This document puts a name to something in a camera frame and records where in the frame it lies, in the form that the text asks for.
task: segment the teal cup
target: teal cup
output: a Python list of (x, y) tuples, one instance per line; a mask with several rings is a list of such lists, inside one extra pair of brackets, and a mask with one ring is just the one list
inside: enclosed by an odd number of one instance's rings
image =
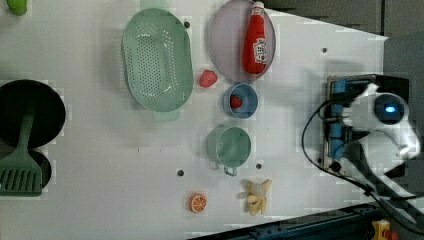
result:
[(207, 138), (209, 157), (224, 165), (225, 174), (232, 177), (249, 158), (251, 148), (249, 134), (238, 127), (217, 127)]

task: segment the red ketchup bottle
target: red ketchup bottle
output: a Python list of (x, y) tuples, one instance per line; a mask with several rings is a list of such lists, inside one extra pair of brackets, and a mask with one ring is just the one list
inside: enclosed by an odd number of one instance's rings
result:
[(255, 2), (243, 48), (243, 68), (250, 74), (260, 74), (266, 67), (264, 4)]

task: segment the blue bowl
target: blue bowl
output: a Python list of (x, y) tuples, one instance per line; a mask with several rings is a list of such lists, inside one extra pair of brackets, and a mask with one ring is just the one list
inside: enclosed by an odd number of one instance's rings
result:
[[(231, 108), (231, 95), (235, 95), (242, 100), (243, 103), (241, 107), (236, 109)], [(247, 119), (250, 118), (258, 108), (258, 96), (256, 95), (255, 89), (250, 85), (245, 83), (237, 84), (224, 93), (223, 106), (228, 115), (235, 118)]]

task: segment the spatula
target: spatula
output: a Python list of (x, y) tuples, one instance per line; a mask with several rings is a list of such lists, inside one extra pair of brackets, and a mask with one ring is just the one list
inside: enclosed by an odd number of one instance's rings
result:
[(0, 160), (0, 196), (41, 195), (41, 168), (28, 153), (33, 122), (34, 111), (30, 111), (23, 117), (18, 146)]

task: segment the orange slice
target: orange slice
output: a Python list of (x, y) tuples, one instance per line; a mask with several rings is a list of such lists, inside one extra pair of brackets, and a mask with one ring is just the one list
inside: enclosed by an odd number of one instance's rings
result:
[(200, 193), (194, 193), (190, 198), (190, 211), (199, 213), (205, 210), (207, 203), (205, 196)]

